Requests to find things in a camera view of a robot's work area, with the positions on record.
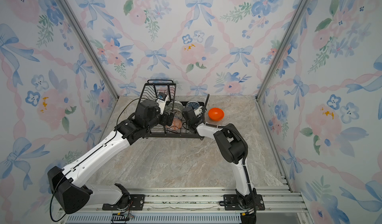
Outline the orange plastic bowl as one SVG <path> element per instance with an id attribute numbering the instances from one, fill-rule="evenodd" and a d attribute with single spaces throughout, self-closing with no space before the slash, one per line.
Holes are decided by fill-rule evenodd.
<path id="1" fill-rule="evenodd" d="M 208 116 L 213 121 L 220 121 L 224 118 L 224 111 L 220 108 L 211 108 L 208 112 Z"/>

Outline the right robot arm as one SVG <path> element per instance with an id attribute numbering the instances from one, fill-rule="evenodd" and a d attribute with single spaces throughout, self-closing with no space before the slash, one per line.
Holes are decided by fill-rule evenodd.
<path id="1" fill-rule="evenodd" d="M 206 123 L 202 118 L 204 111 L 203 108 L 183 109 L 183 116 L 189 130 L 216 142 L 222 157 L 230 163 L 233 170 L 235 191 L 240 207 L 244 210 L 255 211 L 255 189 L 252 187 L 246 165 L 247 142 L 233 124 L 218 126 Z"/>

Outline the red geometric pattern bowl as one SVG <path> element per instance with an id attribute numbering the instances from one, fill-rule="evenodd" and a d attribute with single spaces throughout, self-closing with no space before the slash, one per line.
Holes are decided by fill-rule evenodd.
<path id="1" fill-rule="evenodd" d="M 177 131 L 182 128 L 182 121 L 179 118 L 174 117 L 170 130 Z"/>

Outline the blue triangle pattern bowl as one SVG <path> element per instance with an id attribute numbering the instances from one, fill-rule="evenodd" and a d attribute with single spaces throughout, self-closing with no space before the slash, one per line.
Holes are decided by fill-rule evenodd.
<path id="1" fill-rule="evenodd" d="M 185 107 L 186 108 L 193 108 L 193 110 L 198 110 L 199 107 L 201 106 L 201 104 L 199 102 L 196 102 L 196 101 L 189 101 Z"/>

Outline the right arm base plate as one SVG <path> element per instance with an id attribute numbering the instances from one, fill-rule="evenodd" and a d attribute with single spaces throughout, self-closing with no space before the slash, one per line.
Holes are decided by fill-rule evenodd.
<path id="1" fill-rule="evenodd" d="M 223 200 L 219 202 L 219 205 L 224 207 L 226 211 L 250 211 L 256 207 L 256 211 L 264 211 L 265 203 L 263 197 L 259 194 L 255 194 L 252 198 L 251 194 L 242 196 L 240 194 L 223 195 Z"/>

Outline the black wire dish rack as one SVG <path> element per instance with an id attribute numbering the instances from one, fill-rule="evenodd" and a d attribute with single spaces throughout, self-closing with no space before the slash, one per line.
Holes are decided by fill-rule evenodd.
<path id="1" fill-rule="evenodd" d="M 197 138 L 193 122 L 205 120 L 209 95 L 202 101 L 181 101 L 171 79 L 149 79 L 144 84 L 134 118 L 148 129 L 145 138 Z"/>

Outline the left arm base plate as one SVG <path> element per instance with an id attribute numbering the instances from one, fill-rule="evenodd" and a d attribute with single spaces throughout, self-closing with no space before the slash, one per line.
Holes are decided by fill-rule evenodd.
<path id="1" fill-rule="evenodd" d="M 145 202 L 144 194 L 123 194 L 120 200 L 114 204 L 103 204 L 103 211 L 142 211 Z"/>

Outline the green geometric pattern bowl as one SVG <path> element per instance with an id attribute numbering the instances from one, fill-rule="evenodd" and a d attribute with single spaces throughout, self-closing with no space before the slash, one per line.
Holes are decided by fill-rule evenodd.
<path id="1" fill-rule="evenodd" d="M 170 102 L 168 105 L 165 106 L 164 112 L 165 113 L 171 113 L 174 111 L 174 102 Z"/>

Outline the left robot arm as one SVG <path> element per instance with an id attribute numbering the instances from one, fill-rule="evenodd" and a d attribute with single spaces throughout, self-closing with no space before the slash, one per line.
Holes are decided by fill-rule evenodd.
<path id="1" fill-rule="evenodd" d="M 121 184 L 111 186 L 90 185 L 87 181 L 111 158 L 145 138 L 157 125 L 170 125 L 174 117 L 165 113 L 169 97 L 160 93 L 156 100 L 145 99 L 126 120 L 99 144 L 63 168 L 54 166 L 48 173 L 53 199 L 56 199 L 66 214 L 73 214 L 85 206 L 107 204 L 125 210 L 131 204 L 128 190 Z"/>

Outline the brown white pattern bowl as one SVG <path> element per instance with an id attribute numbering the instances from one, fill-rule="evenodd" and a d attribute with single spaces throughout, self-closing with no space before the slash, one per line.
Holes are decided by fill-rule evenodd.
<path id="1" fill-rule="evenodd" d="M 184 105 L 180 101 L 174 101 L 174 109 L 183 114 Z"/>

